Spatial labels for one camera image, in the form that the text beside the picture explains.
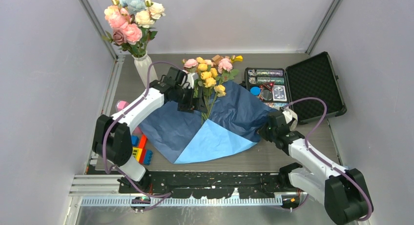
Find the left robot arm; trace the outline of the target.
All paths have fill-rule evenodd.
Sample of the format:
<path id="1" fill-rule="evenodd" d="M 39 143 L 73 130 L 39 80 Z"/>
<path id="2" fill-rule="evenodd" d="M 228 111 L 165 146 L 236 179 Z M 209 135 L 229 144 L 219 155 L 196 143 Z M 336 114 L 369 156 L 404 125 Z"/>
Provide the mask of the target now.
<path id="1" fill-rule="evenodd" d="M 112 116 L 103 114 L 98 117 L 92 151 L 117 166 L 131 179 L 131 186 L 137 192 L 146 192 L 150 180 L 144 176 L 146 168 L 132 155 L 132 131 L 166 102 L 176 102 L 182 112 L 205 112 L 198 78 L 196 72 L 171 67 L 160 80 L 150 82 L 144 93 L 127 107 Z"/>

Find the dark blue wrapping paper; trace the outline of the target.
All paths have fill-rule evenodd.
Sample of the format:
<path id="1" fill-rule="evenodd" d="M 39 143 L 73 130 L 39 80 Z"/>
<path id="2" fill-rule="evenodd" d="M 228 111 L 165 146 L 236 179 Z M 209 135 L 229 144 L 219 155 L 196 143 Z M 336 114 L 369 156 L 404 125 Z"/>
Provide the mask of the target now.
<path id="1" fill-rule="evenodd" d="M 257 130 L 266 123 L 268 113 L 249 123 L 247 115 L 238 110 L 240 96 L 247 90 L 235 82 L 227 82 L 224 86 L 227 94 L 216 99 L 208 120 L 246 139 L 260 142 Z M 177 107 L 176 102 L 167 102 L 139 124 L 148 140 L 172 164 L 204 124 L 200 112 L 181 112 Z"/>

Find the blue paper bouquet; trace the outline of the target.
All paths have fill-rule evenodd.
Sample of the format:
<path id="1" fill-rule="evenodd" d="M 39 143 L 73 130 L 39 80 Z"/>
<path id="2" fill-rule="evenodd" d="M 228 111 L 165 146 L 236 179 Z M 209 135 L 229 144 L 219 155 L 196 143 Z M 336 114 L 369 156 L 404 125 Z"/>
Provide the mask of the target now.
<path id="1" fill-rule="evenodd" d="M 257 143 L 258 141 L 246 139 L 207 120 L 174 163 L 208 162 L 241 153 Z"/>

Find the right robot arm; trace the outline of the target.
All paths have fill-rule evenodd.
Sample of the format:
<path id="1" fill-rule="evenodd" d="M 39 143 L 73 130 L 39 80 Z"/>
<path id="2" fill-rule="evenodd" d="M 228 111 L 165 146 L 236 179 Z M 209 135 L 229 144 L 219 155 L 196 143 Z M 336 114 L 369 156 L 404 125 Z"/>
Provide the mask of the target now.
<path id="1" fill-rule="evenodd" d="M 307 192 L 336 225 L 369 218 L 373 204 L 362 172 L 346 169 L 323 155 L 293 129 L 294 121 L 288 109 L 276 110 L 267 114 L 267 122 L 258 130 L 262 139 L 297 160 L 279 169 L 279 186 Z"/>

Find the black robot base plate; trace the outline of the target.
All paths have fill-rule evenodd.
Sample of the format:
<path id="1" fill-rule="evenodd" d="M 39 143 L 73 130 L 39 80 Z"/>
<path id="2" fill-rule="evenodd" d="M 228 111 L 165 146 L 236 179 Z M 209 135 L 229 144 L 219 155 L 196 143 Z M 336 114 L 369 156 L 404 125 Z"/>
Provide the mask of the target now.
<path id="1" fill-rule="evenodd" d="M 227 199 L 233 193 L 241 199 L 271 198 L 282 192 L 291 192 L 294 197 L 305 195 L 303 190 L 281 182 L 274 172 L 150 171 L 135 186 L 126 177 L 118 182 L 119 193 L 143 191 L 161 197 L 168 194 L 174 199 Z"/>

